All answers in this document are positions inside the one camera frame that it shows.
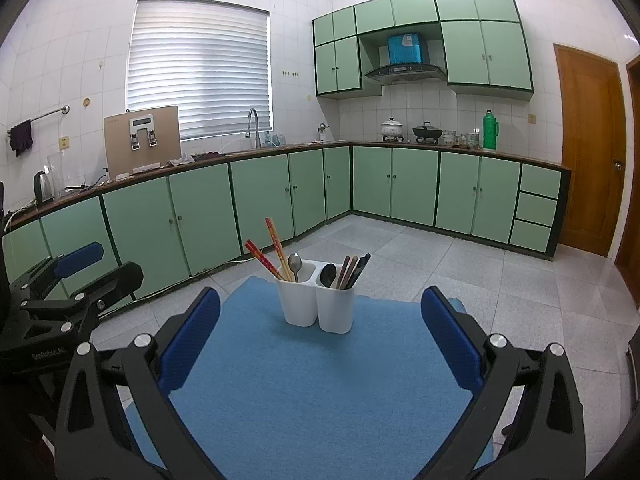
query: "utensil holder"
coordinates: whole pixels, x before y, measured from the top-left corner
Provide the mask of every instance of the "utensil holder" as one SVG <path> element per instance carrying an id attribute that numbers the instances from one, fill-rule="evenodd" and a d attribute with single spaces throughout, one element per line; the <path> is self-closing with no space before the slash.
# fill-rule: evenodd
<path id="1" fill-rule="evenodd" d="M 341 265 L 335 266 L 340 275 Z M 353 305 L 356 297 L 355 287 L 347 290 L 327 288 L 320 283 L 320 275 L 316 277 L 316 295 L 318 323 L 325 332 L 346 334 L 353 325 Z"/>
<path id="2" fill-rule="evenodd" d="M 318 301 L 316 299 L 316 277 L 322 270 L 321 262 L 302 260 L 302 268 L 298 272 L 298 281 L 284 282 L 276 280 L 280 306 L 287 323 L 297 326 L 311 326 L 318 317 Z M 278 272 L 283 274 L 282 266 Z"/>

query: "spoon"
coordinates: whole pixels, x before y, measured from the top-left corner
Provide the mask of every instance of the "spoon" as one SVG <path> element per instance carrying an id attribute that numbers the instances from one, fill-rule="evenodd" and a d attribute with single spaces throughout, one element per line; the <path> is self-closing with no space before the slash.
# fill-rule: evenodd
<path id="1" fill-rule="evenodd" d="M 293 277 L 296 279 L 296 283 L 298 283 L 298 273 L 300 269 L 302 269 L 302 259 L 298 253 L 293 253 L 289 255 L 289 259 L 287 260 L 289 264 L 289 269 L 293 272 Z"/>
<path id="2" fill-rule="evenodd" d="M 320 272 L 320 283 L 326 287 L 331 287 L 337 273 L 338 269 L 336 269 L 334 264 L 326 264 Z"/>

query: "faucet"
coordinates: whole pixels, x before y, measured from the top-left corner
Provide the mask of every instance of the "faucet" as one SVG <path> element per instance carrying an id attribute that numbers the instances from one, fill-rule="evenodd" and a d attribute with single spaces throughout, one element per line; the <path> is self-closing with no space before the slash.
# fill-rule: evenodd
<path id="1" fill-rule="evenodd" d="M 260 131 L 258 131 L 258 112 L 255 111 L 255 108 L 251 108 L 249 110 L 249 120 L 246 124 L 246 135 L 245 137 L 249 139 L 251 137 L 251 114 L 255 115 L 255 149 L 260 149 Z"/>

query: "window blind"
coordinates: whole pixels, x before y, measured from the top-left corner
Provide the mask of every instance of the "window blind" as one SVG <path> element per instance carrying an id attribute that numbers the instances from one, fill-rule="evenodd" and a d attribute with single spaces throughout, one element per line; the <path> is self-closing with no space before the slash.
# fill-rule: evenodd
<path id="1" fill-rule="evenodd" d="M 194 0 L 139 0 L 127 108 L 178 105 L 180 138 L 271 130 L 268 14 Z"/>

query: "electric kettle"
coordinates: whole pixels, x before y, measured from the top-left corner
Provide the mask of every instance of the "electric kettle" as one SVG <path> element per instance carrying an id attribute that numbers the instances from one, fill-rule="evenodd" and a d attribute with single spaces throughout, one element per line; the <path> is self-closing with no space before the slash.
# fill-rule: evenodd
<path id="1" fill-rule="evenodd" d="M 53 200 L 49 177 L 44 171 L 39 171 L 33 177 L 33 194 L 36 197 L 36 203 L 38 205 L 46 204 L 50 200 Z"/>

